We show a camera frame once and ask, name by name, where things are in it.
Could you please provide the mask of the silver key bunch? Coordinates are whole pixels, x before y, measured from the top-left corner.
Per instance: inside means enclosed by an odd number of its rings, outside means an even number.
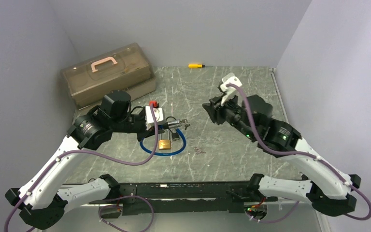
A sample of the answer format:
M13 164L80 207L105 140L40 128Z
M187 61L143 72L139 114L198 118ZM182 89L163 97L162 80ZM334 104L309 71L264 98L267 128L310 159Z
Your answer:
M190 127L190 123L188 123L187 119L180 119L179 121L181 125L184 127L184 130L187 130L187 128Z

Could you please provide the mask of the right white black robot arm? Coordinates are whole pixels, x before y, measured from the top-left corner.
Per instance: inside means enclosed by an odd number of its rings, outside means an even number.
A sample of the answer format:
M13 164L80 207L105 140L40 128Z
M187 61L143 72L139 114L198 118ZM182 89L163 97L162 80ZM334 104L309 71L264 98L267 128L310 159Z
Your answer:
M324 158L317 158L301 134L284 121L272 118L272 105L258 95L249 96L248 102L256 129L263 143L278 152L302 150L305 155L275 155L275 158L296 166L305 176L302 180L285 180L264 174L253 174L243 197L253 201L263 198L282 197L308 203L316 211L337 217L354 212L357 200L350 193L352 187L359 188L361 178L357 174L344 174L336 168L329 168Z

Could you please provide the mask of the brass padlock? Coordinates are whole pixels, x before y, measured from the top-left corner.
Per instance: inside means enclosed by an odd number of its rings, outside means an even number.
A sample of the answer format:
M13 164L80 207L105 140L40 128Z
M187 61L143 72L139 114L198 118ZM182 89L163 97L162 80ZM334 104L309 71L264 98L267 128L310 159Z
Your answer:
M171 133L170 132L165 132L159 135L158 149L159 150L171 149Z

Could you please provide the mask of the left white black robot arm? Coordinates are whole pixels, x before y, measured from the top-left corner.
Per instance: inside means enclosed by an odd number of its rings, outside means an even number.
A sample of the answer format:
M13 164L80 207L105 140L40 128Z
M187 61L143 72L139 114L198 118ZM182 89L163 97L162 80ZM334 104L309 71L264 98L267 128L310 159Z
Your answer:
M97 149L114 133L135 133L142 140L157 136L159 125L165 122L164 111L156 101L135 114L130 95L114 90L100 105L77 117L49 161L24 186L9 189L5 198L27 225L40 230L52 227L65 213L83 204L97 200L113 203L121 191L109 174L74 188L62 189L62 185L83 160L98 156Z

